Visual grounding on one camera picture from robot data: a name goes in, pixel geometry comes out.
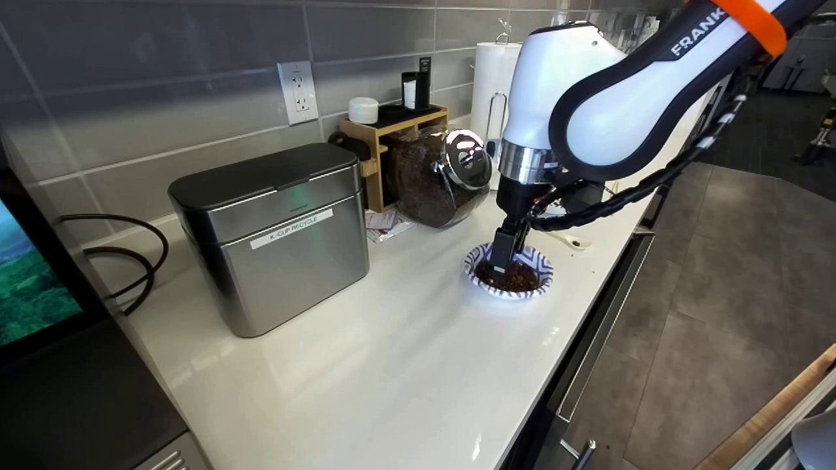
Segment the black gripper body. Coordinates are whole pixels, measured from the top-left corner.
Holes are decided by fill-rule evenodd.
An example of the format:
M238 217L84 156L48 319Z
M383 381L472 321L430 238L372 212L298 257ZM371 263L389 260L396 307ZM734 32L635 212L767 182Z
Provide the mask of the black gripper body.
M541 207L538 201L549 196L549 186L521 186L511 178L498 182L496 204L503 212L503 221L498 226L500 234L516 234L528 226L541 226Z

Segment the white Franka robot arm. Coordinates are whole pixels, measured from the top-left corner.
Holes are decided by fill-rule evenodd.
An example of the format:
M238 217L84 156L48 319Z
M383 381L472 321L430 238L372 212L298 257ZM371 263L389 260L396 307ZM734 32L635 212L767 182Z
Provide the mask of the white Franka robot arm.
M591 225L690 165L647 161L681 114L734 69L775 56L822 0L686 0L631 52L591 24L542 26L516 54L500 135L489 263L503 274L532 229Z

